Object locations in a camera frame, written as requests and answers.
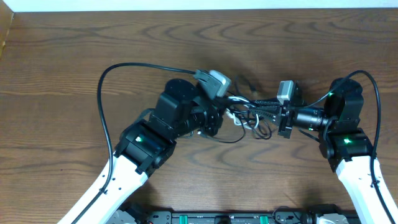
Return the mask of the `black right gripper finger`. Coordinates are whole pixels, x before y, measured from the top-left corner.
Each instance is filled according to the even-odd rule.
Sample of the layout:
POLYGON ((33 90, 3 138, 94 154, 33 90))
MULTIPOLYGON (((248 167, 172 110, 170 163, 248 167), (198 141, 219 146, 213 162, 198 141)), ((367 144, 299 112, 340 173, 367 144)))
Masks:
POLYGON ((254 100, 253 104, 256 106, 280 106, 281 103, 276 100, 276 101, 272 101, 272 100, 254 100))
POLYGON ((268 119, 272 124, 279 126, 281 120, 280 107, 252 107, 248 109, 254 115, 268 119))

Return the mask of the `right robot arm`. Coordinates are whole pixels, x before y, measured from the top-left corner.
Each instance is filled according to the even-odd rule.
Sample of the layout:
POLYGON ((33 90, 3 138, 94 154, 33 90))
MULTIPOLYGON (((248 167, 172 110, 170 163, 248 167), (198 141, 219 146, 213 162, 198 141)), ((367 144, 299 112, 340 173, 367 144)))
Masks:
POLYGON ((320 152, 344 185, 360 222, 397 223, 397 205, 377 159, 380 131, 370 141, 359 127, 362 91, 358 82, 338 78, 321 98, 323 107, 318 107, 304 102, 296 83, 282 81, 276 98, 254 101, 249 110, 271 121, 285 138, 294 127, 318 132, 320 152))

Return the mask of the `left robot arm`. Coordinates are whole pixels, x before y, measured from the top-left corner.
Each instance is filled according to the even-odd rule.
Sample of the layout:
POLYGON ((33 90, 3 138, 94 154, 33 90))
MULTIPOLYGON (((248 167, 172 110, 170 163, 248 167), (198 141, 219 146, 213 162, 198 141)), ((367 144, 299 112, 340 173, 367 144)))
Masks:
POLYGON ((168 81, 149 119, 140 118, 121 133, 101 175, 60 223, 106 223, 173 154, 177 138, 197 129, 216 135, 224 113, 216 100, 229 86, 227 78, 199 78, 198 85, 168 81))

